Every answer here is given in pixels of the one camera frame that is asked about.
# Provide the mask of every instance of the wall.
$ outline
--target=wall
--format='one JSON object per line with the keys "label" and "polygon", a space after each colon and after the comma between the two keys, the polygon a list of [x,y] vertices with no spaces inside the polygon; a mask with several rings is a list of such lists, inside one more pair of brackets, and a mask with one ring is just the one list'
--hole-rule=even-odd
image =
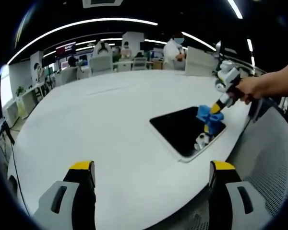
{"label": "wall", "polygon": [[37,51],[35,54],[31,55],[30,57],[30,61],[31,61],[31,76],[32,76],[32,82],[37,82],[37,71],[34,70],[34,65],[35,63],[39,63],[40,65],[42,65],[42,59],[44,57],[44,52],[43,51]]}
{"label": "wall", "polygon": [[19,86],[22,86],[25,90],[27,90],[29,86],[32,85],[30,64],[31,61],[29,60],[9,65],[13,98],[16,97],[16,91]]}
{"label": "wall", "polygon": [[126,32],[123,34],[123,41],[121,43],[122,47],[125,42],[129,42],[129,49],[132,52],[132,56],[134,57],[138,52],[142,52],[140,50],[140,42],[144,41],[144,34],[138,32]]}

